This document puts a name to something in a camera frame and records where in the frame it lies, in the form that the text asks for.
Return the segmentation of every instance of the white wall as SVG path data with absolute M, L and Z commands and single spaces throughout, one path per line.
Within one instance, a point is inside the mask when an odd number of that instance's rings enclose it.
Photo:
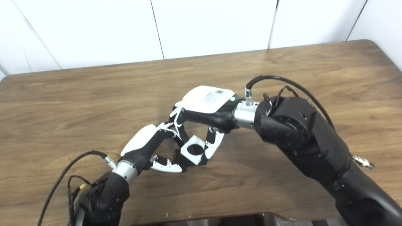
M 60 69 L 10 0 L 0 0 L 0 65 L 6 75 Z
M 280 0 L 270 48 L 346 41 L 366 0 Z
M 369 39 L 402 70 L 402 1 L 368 0 L 348 40 Z
M 162 60 L 150 0 L 14 0 L 62 69 Z
M 165 59 L 266 49 L 277 0 L 152 0 Z

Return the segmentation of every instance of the black wire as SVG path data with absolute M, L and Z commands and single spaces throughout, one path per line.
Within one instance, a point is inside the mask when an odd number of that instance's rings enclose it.
M 67 198 L 68 198 L 68 216 L 69 216 L 69 224 L 68 225 L 70 225 L 70 226 L 73 226 L 74 225 L 74 200 L 75 200 L 75 198 L 77 197 L 77 195 L 78 195 L 78 193 L 80 192 L 80 188 L 78 187 L 74 192 L 71 192 L 71 186 L 70 186 L 70 183 L 71 183 L 71 179 L 73 179 L 73 178 L 80 178 L 82 181 L 84 181 L 86 184 L 88 184 L 88 185 L 90 185 L 90 186 L 92 186 L 92 184 L 87 180 L 87 179 L 85 179 L 84 177 L 82 177 L 82 176 L 78 176 L 78 175 L 72 175 L 72 176 L 70 176 L 70 178 L 68 179 L 68 182 L 67 182 Z
M 78 176 L 78 175 L 71 175 L 70 178 L 68 179 L 68 182 L 67 182 L 67 189 L 69 189 L 69 190 L 71 190 L 70 183 L 71 183 L 71 180 L 72 180 L 73 178 L 80 178 L 83 182 L 85 182 L 86 184 L 92 186 L 92 183 L 89 182 L 89 181 L 88 181 L 87 179 L 85 179 L 84 177 Z
M 100 157 L 102 157 L 103 159 L 107 157 L 107 154 L 103 153 L 103 152 L 99 152 L 99 151 L 90 151 L 90 152 L 85 152 L 82 155 L 78 156 L 77 158 L 75 158 L 72 162 L 70 162 L 70 164 L 68 164 L 68 166 L 63 170 L 63 172 L 61 173 L 60 177 L 56 180 L 56 183 L 54 184 L 53 188 L 50 190 L 50 193 L 45 201 L 45 204 L 43 206 L 42 212 L 41 212 L 41 216 L 39 217 L 39 221 L 38 221 L 38 226 L 42 225 L 43 222 L 43 218 L 45 217 L 45 212 L 47 209 L 47 206 L 50 203 L 50 199 L 53 196 L 53 193 L 56 191 L 57 186 L 59 186 L 60 182 L 62 181 L 64 175 L 67 173 L 67 171 L 80 159 L 82 159 L 83 157 L 90 155 L 90 154 L 95 154 L 95 155 L 99 155 Z
M 320 109 L 320 111 L 322 112 L 322 114 L 324 115 L 325 119 L 327 120 L 328 124 L 335 129 L 334 124 L 332 123 L 331 118 L 329 117 L 327 111 L 325 110 L 325 108 L 320 104 L 320 102 L 313 96 L 313 94 L 311 94 L 306 88 L 304 88 L 303 86 L 299 85 L 298 83 L 284 78 L 284 77 L 280 77 L 280 76 L 275 76 L 275 75 L 261 75 L 258 77 L 253 78 L 251 81 L 249 81 L 246 85 L 246 89 L 251 89 L 252 86 L 254 84 L 256 84 L 259 81 L 265 80 L 265 79 L 275 79 L 275 80 L 279 80 L 279 81 L 283 81 L 286 83 L 291 84 L 292 86 L 300 89 L 302 92 L 304 92 L 313 102 L 314 104 Z
M 283 92 L 285 89 L 287 89 L 288 91 L 291 91 L 295 97 L 299 97 L 299 95 L 296 93 L 296 91 L 295 91 L 294 89 L 292 89 L 290 86 L 285 86 L 285 87 L 283 87 L 283 88 L 279 91 L 277 97 L 276 97 L 275 100 L 274 100 L 274 105 L 275 105 L 274 107 L 275 107 L 275 108 L 278 106 L 279 98 L 281 97 L 282 92 Z

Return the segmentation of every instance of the dark object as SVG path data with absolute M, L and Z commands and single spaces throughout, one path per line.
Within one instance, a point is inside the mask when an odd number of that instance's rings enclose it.
M 50 199 L 53 196 L 53 193 L 56 191 L 57 186 L 59 186 L 60 182 L 62 181 L 64 175 L 67 173 L 67 171 L 80 159 L 82 159 L 85 156 L 91 155 L 91 154 L 95 154 L 95 155 L 99 155 L 101 158 L 106 158 L 107 154 L 103 153 L 103 152 L 98 152 L 98 151 L 90 151 L 90 152 L 85 152 L 82 155 L 78 156 L 77 158 L 75 158 L 72 162 L 70 162 L 70 164 L 68 164 L 68 166 L 63 170 L 63 172 L 61 173 L 60 177 L 56 180 L 56 183 L 54 184 L 54 186 L 52 187 L 52 189 L 50 190 L 49 196 L 47 197 L 45 204 L 43 205 L 43 209 L 41 212 L 41 216 L 39 217 L 38 220 L 38 226 L 42 225 L 42 221 L 43 218 L 45 217 L 45 212 L 47 209 L 47 206 L 49 205 Z
M 266 116 L 268 107 L 262 101 L 257 108 L 256 132 L 318 181 L 350 226 L 402 225 L 401 207 L 352 162 L 347 145 L 305 99 L 283 98 Z

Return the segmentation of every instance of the wood grain surface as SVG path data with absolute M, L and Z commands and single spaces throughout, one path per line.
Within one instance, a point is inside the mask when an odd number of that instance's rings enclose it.
M 117 160 L 139 129 L 166 121 L 192 88 L 209 85 L 242 95 L 245 84 L 262 74 L 284 76 L 313 93 L 351 153 L 376 165 L 363 171 L 402 203 L 401 72 L 365 40 L 6 77 L 0 83 L 0 225 L 36 225 L 69 162 L 89 150 Z M 258 83 L 254 99 L 283 86 Z M 201 138 L 206 129 L 187 123 L 188 133 Z M 156 153 L 171 158 L 175 148 L 167 140 Z M 107 171 L 91 156 L 68 176 L 95 180 Z M 181 174 L 143 172 L 131 185 L 120 225 L 255 212 L 298 220 L 338 216 L 317 182 L 254 131 L 239 129 L 224 138 L 206 166 Z M 67 217 L 63 180 L 44 225 L 66 225 Z

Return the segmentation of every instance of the cable connector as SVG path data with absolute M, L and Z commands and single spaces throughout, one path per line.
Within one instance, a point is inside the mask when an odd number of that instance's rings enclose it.
M 244 94 L 246 96 L 246 105 L 251 106 L 253 104 L 251 89 L 245 88 L 244 89 Z
M 366 167 L 369 169 L 373 169 L 374 165 L 371 164 L 367 159 L 362 158 L 362 157 L 358 157 L 356 155 L 352 155 L 352 159 L 355 163 L 357 163 L 359 166 L 361 167 Z
M 117 167 L 116 163 L 109 156 L 106 156 L 106 158 L 103 160 L 109 165 L 110 168 L 115 169 Z

